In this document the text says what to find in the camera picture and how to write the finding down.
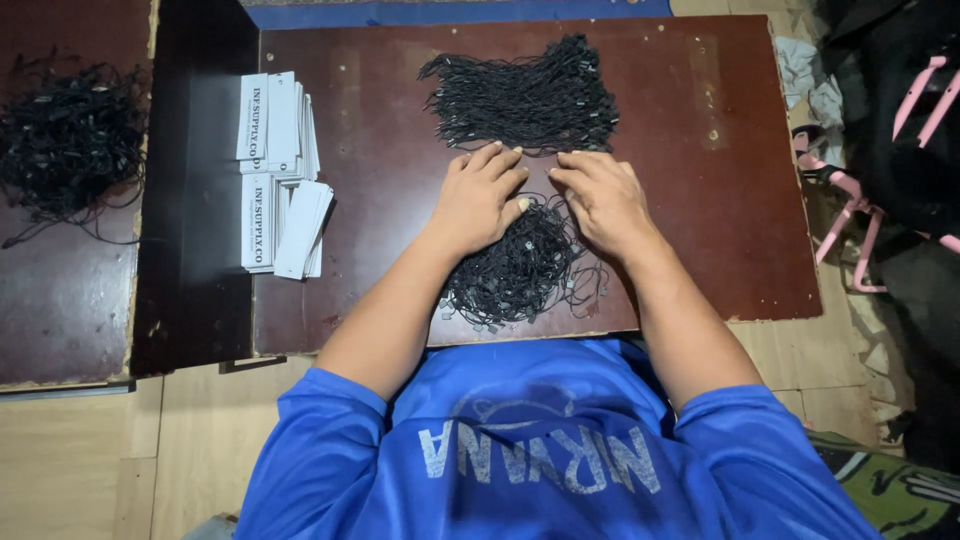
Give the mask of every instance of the pink chair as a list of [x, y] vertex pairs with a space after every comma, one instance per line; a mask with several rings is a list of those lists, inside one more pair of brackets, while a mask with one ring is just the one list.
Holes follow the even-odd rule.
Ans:
[[[931, 58], [929, 66], [921, 71], [921, 73], [914, 80], [909, 91], [907, 91], [906, 97], [903, 98], [900, 108], [897, 110], [897, 115], [894, 119], [893, 139], [897, 138], [900, 128], [903, 127], [903, 124], [906, 122], [907, 117], [913, 110], [914, 105], [916, 105], [917, 99], [920, 97], [920, 94], [923, 93], [926, 83], [930, 80], [930, 76], [935, 70], [943, 67], [946, 63], [946, 57]], [[947, 110], [953, 104], [953, 100], [958, 91], [960, 91], [960, 70], [957, 71], [957, 74], [953, 77], [953, 80], [950, 81], [949, 86], [947, 87], [946, 91], [944, 91], [940, 101], [930, 114], [930, 117], [927, 119], [924, 127], [921, 129], [920, 134], [917, 136], [917, 139], [919, 140], [919, 146], [921, 148], [925, 147], [926, 143], [930, 140], [930, 136], [933, 134], [933, 131], [937, 129], [940, 121], [943, 120]], [[802, 126], [801, 128], [794, 130], [793, 144], [794, 150], [797, 151], [797, 163], [799, 163], [800, 166], [808, 172], [822, 170], [823, 172], [828, 173], [829, 182], [843, 189], [851, 196], [851, 199], [840, 212], [840, 215], [837, 216], [836, 221], [833, 222], [833, 226], [830, 227], [827, 236], [824, 237], [823, 243], [820, 244], [820, 248], [816, 253], [817, 264], [820, 264], [820, 262], [827, 255], [827, 252], [836, 241], [837, 236], [843, 230], [844, 226], [847, 225], [847, 222], [853, 217], [853, 213], [855, 211], [862, 211], [870, 215], [871, 218], [870, 225], [867, 227], [867, 236], [864, 238], [863, 246], [860, 249], [860, 258], [856, 262], [856, 269], [853, 271], [853, 288], [860, 292], [886, 292], [886, 287], [865, 285], [863, 283], [863, 275], [867, 270], [867, 262], [870, 260], [870, 253], [873, 251], [874, 243], [876, 242], [876, 234], [879, 232], [880, 222], [883, 220], [883, 210], [871, 205], [870, 202], [863, 197], [863, 193], [860, 189], [860, 182], [846, 174], [843, 170], [828, 165], [821, 160], [817, 160], [808, 153], [810, 144], [812, 142], [810, 140], [810, 134], [816, 130], [821, 130], [821, 128], [819, 126]], [[930, 235], [927, 233], [918, 232], [918, 234], [930, 238]], [[942, 236], [940, 238], [940, 243], [951, 249], [951, 251], [960, 254], [960, 238], [951, 235]]]

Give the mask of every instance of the pile of black strings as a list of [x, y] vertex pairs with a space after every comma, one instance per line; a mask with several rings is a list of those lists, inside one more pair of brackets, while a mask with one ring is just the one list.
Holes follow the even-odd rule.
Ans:
[[[102, 238], [97, 217], [106, 208], [128, 206], [142, 190], [143, 72], [137, 67], [121, 75], [97, 63], [58, 76], [53, 67], [79, 60], [58, 58], [55, 51], [37, 61], [19, 58], [11, 72], [10, 80], [25, 87], [0, 109], [0, 185], [8, 204], [27, 209], [29, 217], [26, 229], [7, 239], [4, 249], [58, 223], [107, 242], [133, 243]], [[112, 205], [104, 194], [118, 185], [135, 185], [136, 191]]]
[[588, 315], [576, 307], [607, 294], [610, 276], [598, 260], [572, 269], [587, 250], [577, 243], [574, 225], [560, 209], [560, 195], [544, 199], [536, 193], [528, 208], [493, 245], [470, 255], [454, 268], [444, 288], [441, 307], [453, 307], [482, 331], [496, 333], [504, 323], [526, 320], [560, 302], [575, 317]]
[[600, 80], [600, 57], [582, 34], [550, 43], [540, 57], [477, 60], [442, 54], [420, 69], [440, 87], [426, 108], [440, 116], [437, 137], [473, 150], [474, 141], [502, 140], [527, 156], [558, 152], [610, 152], [619, 115]]

